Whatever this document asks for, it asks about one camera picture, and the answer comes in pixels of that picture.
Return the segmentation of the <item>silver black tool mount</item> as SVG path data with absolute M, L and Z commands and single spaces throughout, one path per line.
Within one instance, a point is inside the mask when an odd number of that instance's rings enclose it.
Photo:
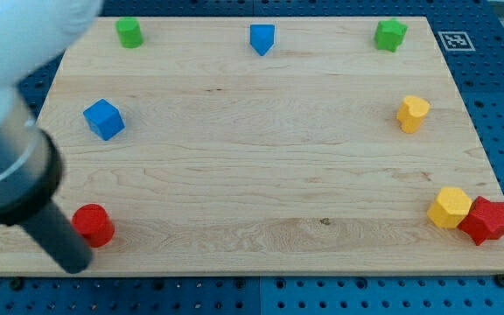
M 0 88 L 0 224 L 18 224 L 39 212 L 61 176 L 53 140 L 15 88 Z

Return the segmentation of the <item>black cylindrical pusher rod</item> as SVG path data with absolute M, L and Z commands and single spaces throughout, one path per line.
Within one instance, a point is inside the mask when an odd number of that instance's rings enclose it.
M 66 273 L 80 273 L 92 261 L 92 249 L 53 201 L 22 221 L 20 227 Z

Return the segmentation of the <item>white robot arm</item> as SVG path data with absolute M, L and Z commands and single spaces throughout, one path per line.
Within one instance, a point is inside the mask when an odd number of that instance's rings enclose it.
M 19 225 L 70 274 L 88 267 L 92 251 L 53 203 L 61 155 L 18 83 L 79 39 L 101 9 L 102 0 L 0 1 L 0 224 Z

